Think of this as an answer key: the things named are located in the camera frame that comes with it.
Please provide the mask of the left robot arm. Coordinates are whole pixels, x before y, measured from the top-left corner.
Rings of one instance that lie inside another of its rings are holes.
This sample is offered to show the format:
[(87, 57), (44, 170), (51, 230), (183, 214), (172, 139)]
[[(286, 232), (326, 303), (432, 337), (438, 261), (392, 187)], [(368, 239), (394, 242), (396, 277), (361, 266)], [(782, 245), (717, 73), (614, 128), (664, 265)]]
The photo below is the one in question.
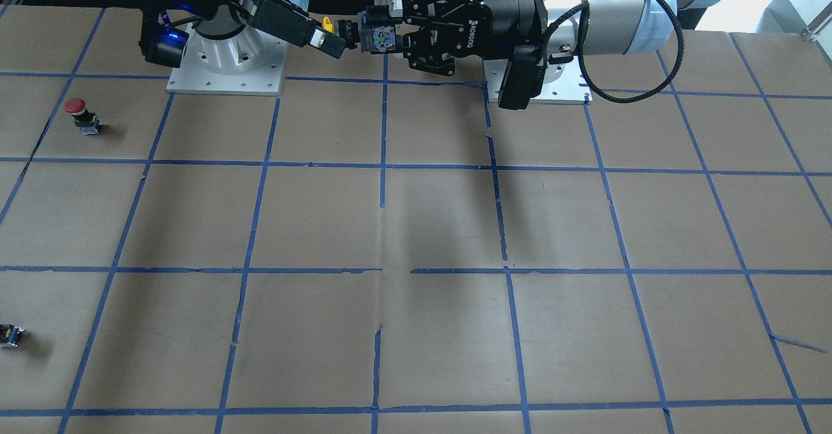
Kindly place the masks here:
[[(721, 0), (662, 0), (675, 13)], [(659, 49), (673, 23), (657, 0), (392, 0), (357, 17), (362, 52), (399, 54), (410, 67), (450, 76), (467, 56), (511, 59), (628, 55)]]

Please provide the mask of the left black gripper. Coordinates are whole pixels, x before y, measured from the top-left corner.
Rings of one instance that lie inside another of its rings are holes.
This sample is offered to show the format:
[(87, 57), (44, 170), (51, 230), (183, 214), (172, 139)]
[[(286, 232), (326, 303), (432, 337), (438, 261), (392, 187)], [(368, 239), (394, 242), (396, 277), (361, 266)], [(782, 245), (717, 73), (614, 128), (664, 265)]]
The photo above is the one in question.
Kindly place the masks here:
[(517, 48), (537, 48), (547, 9), (544, 0), (403, 0), (359, 14), (361, 32), (395, 32), (402, 23), (417, 28), (397, 40), (410, 69), (452, 76), (460, 58), (509, 59)]

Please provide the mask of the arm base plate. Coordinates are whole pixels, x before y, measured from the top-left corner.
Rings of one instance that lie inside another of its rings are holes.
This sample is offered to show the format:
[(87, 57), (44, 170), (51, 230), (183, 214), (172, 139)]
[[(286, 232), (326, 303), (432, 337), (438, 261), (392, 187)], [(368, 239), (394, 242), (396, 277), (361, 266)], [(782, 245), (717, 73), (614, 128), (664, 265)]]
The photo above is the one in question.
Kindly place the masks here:
[(167, 91), (206, 96), (279, 96), (289, 45), (252, 27), (225, 40), (185, 29), (190, 37)]
[[(507, 69), (507, 59), (493, 59), (482, 62), (487, 82), (488, 100), (496, 103), (502, 90), (502, 80)], [(591, 88), (580, 72), (579, 60), (564, 64), (550, 64), (547, 67), (541, 92), (532, 97), (530, 103), (559, 103), (559, 105), (582, 105), (592, 102)]]

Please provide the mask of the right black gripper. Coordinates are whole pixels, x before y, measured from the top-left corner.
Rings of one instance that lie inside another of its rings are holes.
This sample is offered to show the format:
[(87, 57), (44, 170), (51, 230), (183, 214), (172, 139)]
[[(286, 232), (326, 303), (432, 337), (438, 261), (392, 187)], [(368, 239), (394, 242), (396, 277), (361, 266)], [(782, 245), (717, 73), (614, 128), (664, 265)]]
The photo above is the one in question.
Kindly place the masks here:
[(170, 8), (213, 19), (220, 6), (241, 10), (247, 25), (297, 47), (310, 45), (333, 58), (341, 58), (347, 42), (289, 0), (146, 0), (146, 22), (160, 23)]

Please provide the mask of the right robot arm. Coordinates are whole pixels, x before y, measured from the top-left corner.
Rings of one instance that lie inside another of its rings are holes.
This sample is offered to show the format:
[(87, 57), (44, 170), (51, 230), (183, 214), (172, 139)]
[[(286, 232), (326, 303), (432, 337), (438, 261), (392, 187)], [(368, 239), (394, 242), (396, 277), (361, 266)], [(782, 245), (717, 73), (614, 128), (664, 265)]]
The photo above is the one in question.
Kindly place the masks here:
[(205, 21), (227, 10), (243, 25), (300, 48), (310, 45), (333, 58), (341, 58), (345, 49), (356, 49), (359, 40), (356, 22), (324, 25), (290, 0), (144, 0), (142, 55), (149, 63), (170, 68), (181, 65), (189, 34), (168, 19), (169, 8), (181, 8)]

